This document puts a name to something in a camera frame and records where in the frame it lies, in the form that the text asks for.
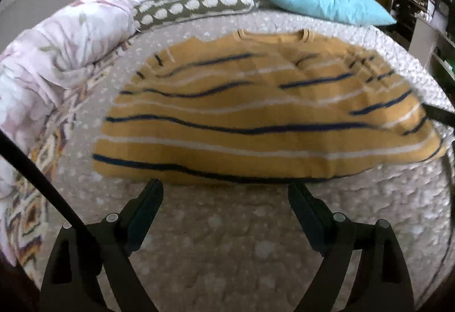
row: striped sweater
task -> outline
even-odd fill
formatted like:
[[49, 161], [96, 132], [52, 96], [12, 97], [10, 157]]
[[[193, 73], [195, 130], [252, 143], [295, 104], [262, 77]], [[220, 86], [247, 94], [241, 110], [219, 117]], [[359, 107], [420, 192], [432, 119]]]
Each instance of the striped sweater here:
[[115, 99], [93, 158], [109, 177], [279, 183], [443, 153], [377, 52], [307, 30], [239, 30], [149, 58]]

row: shelf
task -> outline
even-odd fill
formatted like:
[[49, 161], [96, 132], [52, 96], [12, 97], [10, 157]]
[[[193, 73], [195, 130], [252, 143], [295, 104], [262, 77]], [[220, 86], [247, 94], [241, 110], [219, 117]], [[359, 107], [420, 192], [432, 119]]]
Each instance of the shelf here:
[[449, 76], [455, 81], [455, 74], [452, 72], [452, 69], [450, 69], [449, 65], [447, 65], [438, 55], [433, 53], [433, 59], [435, 59], [439, 64], [442, 65], [442, 67], [449, 73]]

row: mattress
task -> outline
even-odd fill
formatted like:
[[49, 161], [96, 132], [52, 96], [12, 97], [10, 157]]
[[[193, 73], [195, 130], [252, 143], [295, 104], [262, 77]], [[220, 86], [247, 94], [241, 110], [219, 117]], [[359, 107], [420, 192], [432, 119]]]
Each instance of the mattress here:
[[[93, 144], [103, 116], [124, 83], [147, 57], [169, 45], [192, 36], [212, 40], [238, 28], [262, 33], [308, 28], [375, 49], [408, 79], [422, 101], [453, 110], [418, 60], [374, 27], [357, 28], [263, 10], [198, 19], [140, 34], [101, 61], [99, 72], [49, 118], [43, 143], [35, 150], [37, 165], [86, 223], [119, 212], [145, 186], [145, 182], [103, 178], [92, 170]], [[446, 126], [435, 125], [442, 137], [452, 133]], [[332, 212], [343, 212], [353, 221], [374, 223], [385, 218], [392, 224], [417, 304], [455, 263], [453, 246], [445, 254], [451, 234], [450, 162], [449, 153], [430, 163], [384, 165], [352, 177], [308, 185]], [[20, 233], [11, 233], [11, 239], [20, 243], [16, 246], [23, 248], [24, 254], [30, 252], [30, 244], [40, 249], [32, 252], [33, 261], [27, 263], [28, 274], [39, 285], [64, 220], [36, 190], [24, 184], [22, 191], [22, 204], [11, 210], [11, 223], [19, 214], [26, 218], [31, 207], [26, 201], [33, 195], [39, 218], [36, 223], [19, 226]], [[130, 260], [160, 311], [291, 311], [322, 258], [311, 250], [288, 204], [285, 186], [221, 182], [217, 186], [165, 184], [163, 204], [142, 248]], [[337, 310], [349, 297], [358, 262], [356, 251]], [[104, 273], [100, 284], [108, 307], [118, 310]]]

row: screw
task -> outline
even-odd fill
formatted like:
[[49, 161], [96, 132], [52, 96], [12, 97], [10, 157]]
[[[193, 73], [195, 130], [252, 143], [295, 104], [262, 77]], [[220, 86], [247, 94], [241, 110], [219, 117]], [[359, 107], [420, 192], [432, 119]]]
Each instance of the screw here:
[[117, 213], [108, 214], [107, 217], [106, 217], [106, 221], [108, 221], [108, 222], [115, 222], [117, 220], [118, 220], [118, 214]]
[[337, 222], [344, 222], [346, 220], [346, 216], [343, 213], [334, 213], [334, 220]]
[[390, 226], [390, 223], [386, 219], [381, 218], [379, 221], [379, 226], [381, 226], [383, 229], [386, 229]]

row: yellow sweater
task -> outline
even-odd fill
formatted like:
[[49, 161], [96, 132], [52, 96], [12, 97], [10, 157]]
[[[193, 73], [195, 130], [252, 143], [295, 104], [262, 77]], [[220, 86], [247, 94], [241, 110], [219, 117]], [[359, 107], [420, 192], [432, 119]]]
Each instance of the yellow sweater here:
[[409, 84], [372, 50], [302, 30], [191, 38], [115, 99], [94, 153], [109, 177], [306, 181], [439, 157]]

